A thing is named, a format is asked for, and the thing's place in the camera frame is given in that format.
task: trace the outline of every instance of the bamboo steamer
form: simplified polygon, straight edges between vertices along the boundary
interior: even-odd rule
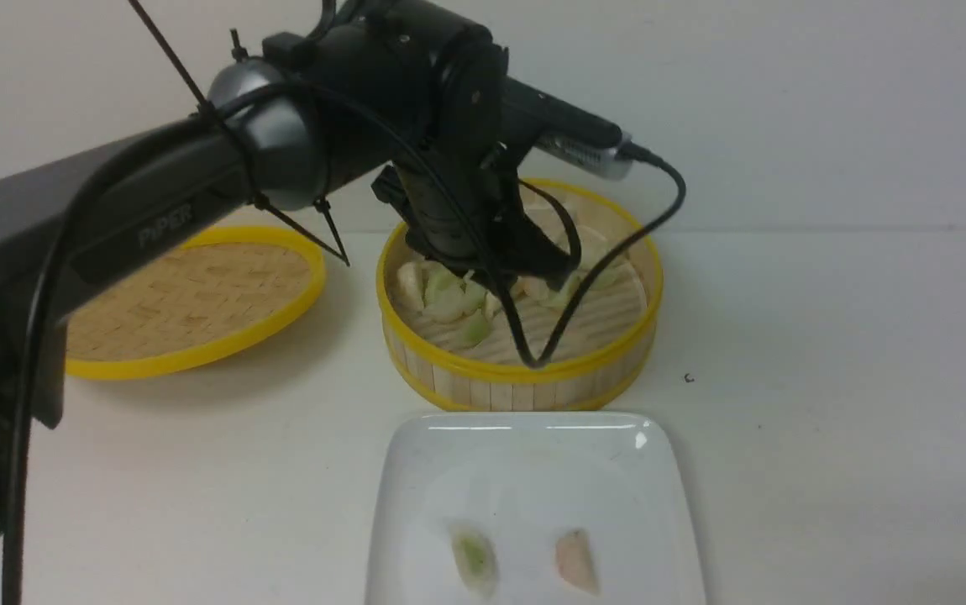
[[[208,229],[76,311],[65,369],[131,380],[221,360],[290,325],[325,281],[322,250],[296,231]]]
[[[617,204],[594,192],[564,183],[532,180],[574,215],[585,242],[609,250],[640,225]],[[530,218],[552,237],[561,233],[557,214],[534,192],[522,187]],[[549,366],[533,371],[520,363],[505,314],[480,344],[456,348],[459,322],[439,324],[414,313],[399,300],[397,269],[417,253],[405,242],[400,225],[379,259],[376,290],[386,347],[402,378],[427,401],[449,411],[541,411],[598,409],[613,401],[643,368],[654,342],[663,294],[663,267],[651,238],[637,242],[620,261],[621,279],[605,290],[590,291],[561,338]],[[528,298],[517,311],[534,353],[538,353],[559,313]]]

